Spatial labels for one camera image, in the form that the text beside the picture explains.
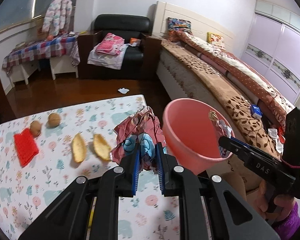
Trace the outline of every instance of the purple sleeve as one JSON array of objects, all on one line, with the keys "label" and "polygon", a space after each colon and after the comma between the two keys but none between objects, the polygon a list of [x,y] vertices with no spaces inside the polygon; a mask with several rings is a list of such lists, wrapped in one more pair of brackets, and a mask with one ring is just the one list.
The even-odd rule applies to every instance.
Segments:
[{"label": "purple sleeve", "polygon": [[279,225],[277,224],[274,227],[274,230],[278,233],[281,240],[288,240],[295,231],[300,226],[300,217],[298,215],[298,204],[294,205],[293,209],[291,210],[289,216],[282,221]]}]

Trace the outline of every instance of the patterned tablecloth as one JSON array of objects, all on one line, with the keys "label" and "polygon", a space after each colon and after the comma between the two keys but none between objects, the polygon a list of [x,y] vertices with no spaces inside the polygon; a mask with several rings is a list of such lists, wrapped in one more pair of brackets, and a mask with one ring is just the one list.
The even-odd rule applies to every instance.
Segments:
[{"label": "patterned tablecloth", "polygon": [[[0,227],[10,239],[18,239],[36,217],[79,175],[101,176],[116,163],[102,162],[91,148],[94,133],[101,133],[114,147],[113,128],[146,105],[144,97],[128,96],[68,106],[19,118],[0,125]],[[59,113],[61,124],[42,126],[36,139],[39,154],[21,168],[13,133],[21,132],[33,120],[46,123],[48,115]],[[87,157],[80,165],[72,161],[71,140],[81,132],[87,143]],[[134,198],[120,198],[118,239],[179,239],[177,197],[163,197],[158,176],[142,171]]]},{"label": "patterned tablecloth", "polygon": [[72,65],[76,66],[80,63],[77,37],[78,35],[60,36],[52,41],[40,41],[12,51],[4,58],[2,69],[9,73],[13,66],[24,62],[63,55],[69,55],[72,58]]}]

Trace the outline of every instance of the hanging jacket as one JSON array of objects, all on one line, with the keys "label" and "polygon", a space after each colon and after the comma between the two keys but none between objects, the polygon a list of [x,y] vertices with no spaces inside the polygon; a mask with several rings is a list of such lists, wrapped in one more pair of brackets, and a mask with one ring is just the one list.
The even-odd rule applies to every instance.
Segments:
[{"label": "hanging jacket", "polygon": [[70,16],[72,12],[71,0],[52,0],[43,20],[42,32],[48,32],[51,23],[50,35],[57,36],[60,30],[69,30]]}]

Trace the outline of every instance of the human hand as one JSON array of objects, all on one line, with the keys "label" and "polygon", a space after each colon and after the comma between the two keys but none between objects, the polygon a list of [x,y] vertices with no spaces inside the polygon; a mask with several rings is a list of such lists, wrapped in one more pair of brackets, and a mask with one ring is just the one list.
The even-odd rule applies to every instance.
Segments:
[{"label": "human hand", "polygon": [[282,211],[279,213],[267,213],[268,203],[265,197],[266,193],[266,181],[262,180],[259,186],[257,198],[253,202],[253,208],[259,213],[263,219],[271,219],[276,221],[284,220],[288,217],[293,209],[296,200],[290,195],[278,195],[274,198],[274,204],[282,207]]}]

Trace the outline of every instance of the yellow floral pillow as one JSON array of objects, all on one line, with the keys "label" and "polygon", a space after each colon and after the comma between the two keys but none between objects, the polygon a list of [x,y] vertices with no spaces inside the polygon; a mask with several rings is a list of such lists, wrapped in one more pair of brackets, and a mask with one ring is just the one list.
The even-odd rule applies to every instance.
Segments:
[{"label": "yellow floral pillow", "polygon": [[223,36],[214,33],[207,33],[207,43],[217,46],[219,49],[226,50]]}]

